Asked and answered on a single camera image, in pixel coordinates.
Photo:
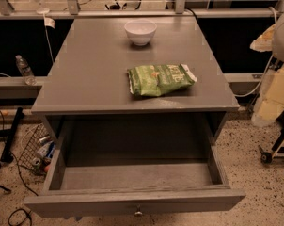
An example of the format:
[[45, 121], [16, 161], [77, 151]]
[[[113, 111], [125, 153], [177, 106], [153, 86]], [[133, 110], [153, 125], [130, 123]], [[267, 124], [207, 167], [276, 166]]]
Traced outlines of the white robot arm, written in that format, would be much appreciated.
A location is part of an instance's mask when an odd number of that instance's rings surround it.
[[257, 52], [271, 51], [273, 56], [284, 62], [284, 13], [250, 44]]

